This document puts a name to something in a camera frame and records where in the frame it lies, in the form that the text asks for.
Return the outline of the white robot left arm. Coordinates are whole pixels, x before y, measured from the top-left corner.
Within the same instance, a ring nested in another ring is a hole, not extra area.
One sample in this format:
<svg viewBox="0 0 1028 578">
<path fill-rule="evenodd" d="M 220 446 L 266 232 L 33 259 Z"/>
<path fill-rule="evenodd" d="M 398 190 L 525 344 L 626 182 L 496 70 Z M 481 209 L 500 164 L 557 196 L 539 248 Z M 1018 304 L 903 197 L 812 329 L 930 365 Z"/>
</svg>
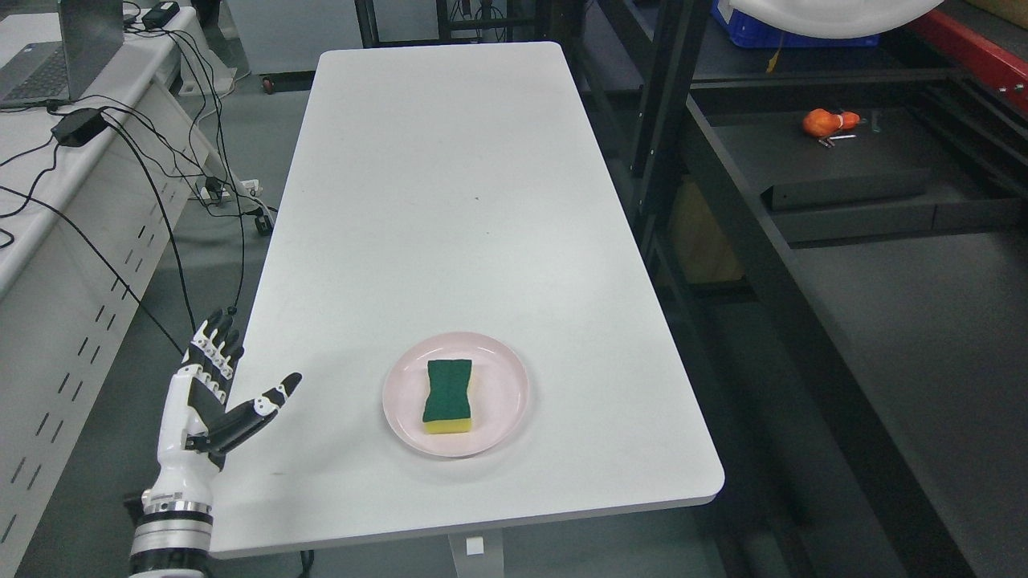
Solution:
<svg viewBox="0 0 1028 578">
<path fill-rule="evenodd" d="M 212 507 L 183 491 L 144 490 L 133 520 L 128 577 L 209 577 Z"/>
</svg>

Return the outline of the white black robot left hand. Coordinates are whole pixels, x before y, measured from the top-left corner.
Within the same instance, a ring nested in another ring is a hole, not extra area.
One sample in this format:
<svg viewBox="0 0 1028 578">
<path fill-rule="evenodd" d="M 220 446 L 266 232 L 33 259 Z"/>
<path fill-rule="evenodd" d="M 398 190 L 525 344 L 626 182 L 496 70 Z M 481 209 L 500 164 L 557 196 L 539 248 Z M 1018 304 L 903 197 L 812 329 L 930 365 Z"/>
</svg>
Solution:
<svg viewBox="0 0 1028 578">
<path fill-rule="evenodd" d="M 294 372 L 268 391 L 228 409 L 236 366 L 243 355 L 235 316 L 219 310 L 198 326 L 169 382 L 159 425 L 157 481 L 141 497 L 144 513 L 209 510 L 210 489 L 225 457 L 271 423 L 301 383 Z"/>
</svg>

